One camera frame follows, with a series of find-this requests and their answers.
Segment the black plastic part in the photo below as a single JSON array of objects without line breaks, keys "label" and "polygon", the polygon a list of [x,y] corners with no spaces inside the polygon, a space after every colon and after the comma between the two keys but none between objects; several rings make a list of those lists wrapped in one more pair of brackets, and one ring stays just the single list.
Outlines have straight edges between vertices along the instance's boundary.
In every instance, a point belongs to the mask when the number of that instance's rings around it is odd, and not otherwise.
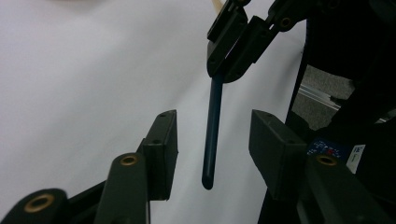
[{"label": "black plastic part", "polygon": [[224,83],[234,82],[246,73],[252,63],[257,62],[271,44],[276,30],[270,30],[269,24],[253,16],[247,29],[242,33],[224,62]]},{"label": "black plastic part", "polygon": [[272,114],[253,110],[249,151],[274,200],[296,201],[306,143]]},{"label": "black plastic part", "polygon": [[332,159],[335,164],[323,164],[317,155],[312,155],[305,164],[307,183],[325,223],[393,223],[347,167]]},{"label": "black plastic part", "polygon": [[61,189],[42,189],[20,200],[6,215],[2,224],[68,223],[69,203]]},{"label": "black plastic part", "polygon": [[210,77],[219,73],[222,62],[247,25],[248,17],[245,11],[242,8],[235,10],[225,26],[220,27],[219,37],[215,41],[209,41],[207,44],[206,69]]},{"label": "black plastic part", "polygon": [[149,223],[146,173],[142,154],[118,156],[111,164],[94,223]]},{"label": "black plastic part", "polygon": [[276,201],[267,190],[258,224],[276,223],[300,224],[301,222],[296,210],[296,202]]},{"label": "black plastic part", "polygon": [[280,32],[289,31],[297,22],[305,20],[318,0],[275,0],[268,10],[267,21]]},{"label": "black plastic part", "polygon": [[69,199],[70,210],[73,217],[70,223],[93,223],[105,183],[104,181],[97,184]]},{"label": "black plastic part", "polygon": [[163,112],[154,120],[137,152],[146,157],[148,198],[168,200],[177,162],[177,112]]},{"label": "black plastic part", "polygon": [[396,2],[393,0],[369,0],[376,16],[391,30],[396,31]]}]

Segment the white table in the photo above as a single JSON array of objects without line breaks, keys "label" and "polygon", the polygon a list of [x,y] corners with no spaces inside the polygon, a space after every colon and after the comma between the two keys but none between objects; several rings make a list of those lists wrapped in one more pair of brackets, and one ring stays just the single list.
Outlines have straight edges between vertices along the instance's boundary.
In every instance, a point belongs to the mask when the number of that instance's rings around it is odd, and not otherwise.
[{"label": "white table", "polygon": [[[254,0],[265,19],[272,1]],[[69,197],[106,179],[155,117],[176,109],[171,199],[151,223],[256,223],[266,191],[248,153],[252,109],[286,117],[304,23],[279,34],[223,90],[214,188],[201,184],[211,1],[4,0],[0,3],[0,218],[24,196]]]}]

